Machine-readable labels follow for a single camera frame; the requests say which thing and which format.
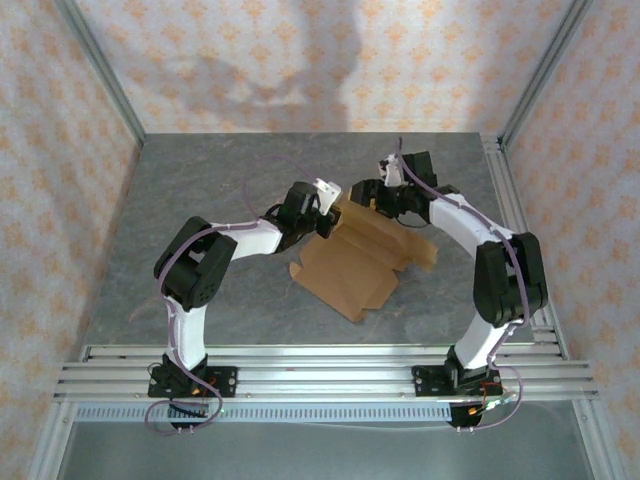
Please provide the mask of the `brown cardboard box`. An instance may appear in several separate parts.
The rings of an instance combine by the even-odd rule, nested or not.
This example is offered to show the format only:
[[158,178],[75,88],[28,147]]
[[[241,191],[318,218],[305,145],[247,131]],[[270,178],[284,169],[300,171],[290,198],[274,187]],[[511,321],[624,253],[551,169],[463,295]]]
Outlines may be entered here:
[[292,279],[353,323],[381,309],[414,264],[430,271],[438,248],[418,233],[349,200],[338,202],[329,238],[314,235],[292,262]]

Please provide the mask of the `aluminium side rail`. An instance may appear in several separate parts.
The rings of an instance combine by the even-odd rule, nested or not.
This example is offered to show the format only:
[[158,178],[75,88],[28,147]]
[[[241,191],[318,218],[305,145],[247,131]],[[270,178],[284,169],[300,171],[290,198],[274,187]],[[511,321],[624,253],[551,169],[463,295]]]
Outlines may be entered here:
[[[499,139],[496,136],[486,134],[481,134],[480,138],[504,225],[513,231],[532,232],[532,227],[526,219],[518,195],[507,156],[501,149]],[[543,332],[553,333],[555,336],[554,343],[558,346],[559,355],[563,360],[569,360],[570,354],[552,301],[550,280],[547,280],[547,290],[549,295],[547,305],[532,316],[530,325],[535,338],[538,338],[538,335]]]

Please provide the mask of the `wide aluminium mounting rail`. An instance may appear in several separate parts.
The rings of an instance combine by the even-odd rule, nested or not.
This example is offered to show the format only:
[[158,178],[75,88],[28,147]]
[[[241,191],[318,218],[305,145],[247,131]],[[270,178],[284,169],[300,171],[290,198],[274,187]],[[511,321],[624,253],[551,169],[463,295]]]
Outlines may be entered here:
[[[444,362],[445,346],[302,345],[214,346],[214,365],[238,369],[239,401],[410,402],[411,369]],[[90,346],[79,362],[63,365],[57,398],[76,401],[144,401],[149,365],[162,350],[151,346]],[[511,391],[524,384],[529,401],[596,399],[598,386],[586,361],[567,360],[555,343],[509,343],[496,361]]]

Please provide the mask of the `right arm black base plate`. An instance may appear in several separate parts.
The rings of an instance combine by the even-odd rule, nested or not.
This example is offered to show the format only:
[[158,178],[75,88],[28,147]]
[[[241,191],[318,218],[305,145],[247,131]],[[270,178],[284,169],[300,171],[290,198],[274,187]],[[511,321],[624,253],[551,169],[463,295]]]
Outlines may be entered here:
[[500,396],[504,388],[498,371],[488,367],[461,370],[447,365],[416,365],[411,369],[418,397]]

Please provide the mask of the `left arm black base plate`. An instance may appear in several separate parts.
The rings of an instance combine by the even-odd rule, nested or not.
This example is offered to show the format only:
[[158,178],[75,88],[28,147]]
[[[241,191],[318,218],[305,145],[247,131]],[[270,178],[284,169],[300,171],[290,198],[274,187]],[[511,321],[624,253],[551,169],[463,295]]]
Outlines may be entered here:
[[[238,369],[232,366],[206,366],[195,373],[201,380],[215,388],[221,397],[234,398],[237,388]],[[204,386],[187,378],[182,372],[171,376],[163,367],[155,366],[148,387],[150,398],[196,398],[214,397]]]

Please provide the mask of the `slanted aluminium frame post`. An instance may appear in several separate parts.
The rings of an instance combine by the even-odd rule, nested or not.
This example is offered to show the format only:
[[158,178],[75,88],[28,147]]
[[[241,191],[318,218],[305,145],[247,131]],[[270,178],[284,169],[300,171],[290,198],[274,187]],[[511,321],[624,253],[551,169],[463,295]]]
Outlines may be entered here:
[[571,43],[593,2],[594,0],[571,0],[568,10],[552,35],[502,134],[497,137],[502,152],[507,152],[514,144],[539,95],[559,64],[564,51]]
[[53,0],[139,148],[146,130],[76,0]]

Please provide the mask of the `small wired circuit board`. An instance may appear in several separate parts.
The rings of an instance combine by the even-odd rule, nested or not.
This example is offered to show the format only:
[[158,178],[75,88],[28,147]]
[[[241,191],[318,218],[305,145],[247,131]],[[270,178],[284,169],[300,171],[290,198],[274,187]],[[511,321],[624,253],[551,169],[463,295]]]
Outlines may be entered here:
[[494,408],[496,408],[498,406],[502,406],[502,405],[506,405],[506,404],[515,402],[516,400],[517,400],[517,395],[516,394],[503,394],[500,397],[495,398],[493,400],[487,400],[486,402],[484,402],[480,406],[475,406],[475,407],[469,408],[467,413],[470,416],[477,416],[477,415],[483,414],[486,411],[493,410]]

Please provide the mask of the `aluminium frame leg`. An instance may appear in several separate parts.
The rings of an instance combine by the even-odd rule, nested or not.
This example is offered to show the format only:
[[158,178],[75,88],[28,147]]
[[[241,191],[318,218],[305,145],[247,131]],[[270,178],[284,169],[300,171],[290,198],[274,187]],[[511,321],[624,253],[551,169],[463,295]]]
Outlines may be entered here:
[[603,402],[572,402],[582,442],[595,480],[626,480]]
[[36,446],[27,480],[56,480],[77,412],[76,402],[53,402]]

